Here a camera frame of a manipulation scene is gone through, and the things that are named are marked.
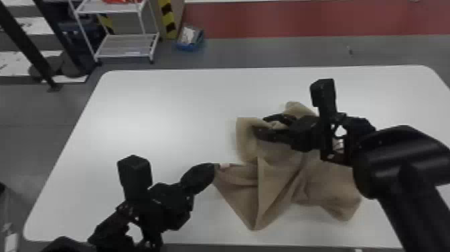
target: shelf leg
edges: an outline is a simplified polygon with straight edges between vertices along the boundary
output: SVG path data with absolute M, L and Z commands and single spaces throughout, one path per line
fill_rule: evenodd
M 74 4 L 73 4 L 72 0 L 69 0 L 68 2 L 69 2 L 69 6 L 70 6 L 71 10 L 74 12 L 74 17 L 75 17 L 76 23 L 78 23 L 78 26 L 80 27 L 81 34 L 83 35 L 83 38 L 86 41 L 86 44 L 88 45 L 89 51 L 92 54 L 92 57 L 94 58 L 94 61 L 97 62 L 98 60 L 97 60 L 97 57 L 95 56 L 94 49 L 92 48 L 92 44 L 89 41 L 89 38 L 88 38 L 88 35 L 86 34 L 86 31 L 84 31 L 84 27 L 83 27 L 83 25 L 82 25 L 82 23 L 80 21 L 80 17 L 78 16 L 78 14 L 77 14 L 77 12 L 75 10 Z

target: equipment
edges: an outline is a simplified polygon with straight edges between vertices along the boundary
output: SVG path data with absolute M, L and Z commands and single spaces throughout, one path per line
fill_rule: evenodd
M 338 112 L 333 79 L 310 89 L 318 117 L 271 115 L 264 120 L 288 128 L 254 127 L 256 137 L 318 149 L 321 160 L 352 167 L 358 190 L 380 202 L 406 251 L 450 251 L 450 211 L 435 188 L 450 183 L 449 148 L 406 125 L 376 131 L 368 120 Z M 345 135 L 336 135 L 339 127 Z
M 152 186 L 151 166 L 146 159 L 131 155 L 120 160 L 117 167 L 125 201 L 95 228 L 88 242 L 98 252 L 159 251 L 163 245 L 161 234 L 178 230 L 189 220 L 194 196 L 212 183 L 214 166 L 199 164 L 189 169 L 178 183 Z M 129 223 L 142 231 L 143 238 L 137 244 L 127 235 Z M 81 247 L 76 241 L 60 237 L 42 252 L 63 252 L 69 251 L 68 248 L 84 251 Z

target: tan cloth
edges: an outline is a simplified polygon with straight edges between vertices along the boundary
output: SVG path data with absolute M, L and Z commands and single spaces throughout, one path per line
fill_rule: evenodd
M 314 115 L 301 103 L 288 102 L 285 114 Z M 251 230 L 265 228 L 291 202 L 318 205 L 334 218 L 349 220 L 361 202 L 352 171 L 323 162 L 319 151 L 301 153 L 282 143 L 255 138 L 252 126 L 285 128 L 280 122 L 238 118 L 236 141 L 244 165 L 216 169 L 214 185 Z

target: crumpled cloth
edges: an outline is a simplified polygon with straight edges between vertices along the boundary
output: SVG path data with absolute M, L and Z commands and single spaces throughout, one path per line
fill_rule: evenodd
M 288 102 L 284 114 L 300 118 L 314 113 L 301 103 Z M 258 140 L 252 126 L 287 128 L 254 117 L 236 122 L 236 143 L 244 164 L 216 168 L 213 182 L 250 230 L 271 224 L 294 202 L 320 206 L 332 217 L 348 221 L 361 203 L 349 167 L 323 162 L 319 151 L 301 153 L 282 143 Z

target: blue container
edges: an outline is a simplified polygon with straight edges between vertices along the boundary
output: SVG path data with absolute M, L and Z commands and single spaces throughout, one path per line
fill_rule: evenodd
M 203 35 L 203 30 L 200 31 L 200 34 L 197 38 L 197 41 L 195 43 L 189 43 L 189 44 L 185 44 L 185 43 L 176 43 L 176 47 L 178 50 L 182 50 L 182 51 L 188 51 L 188 52 L 194 52 L 196 50 L 198 50 L 198 48 L 200 47 L 200 44 L 202 43 L 204 39 L 204 35 Z

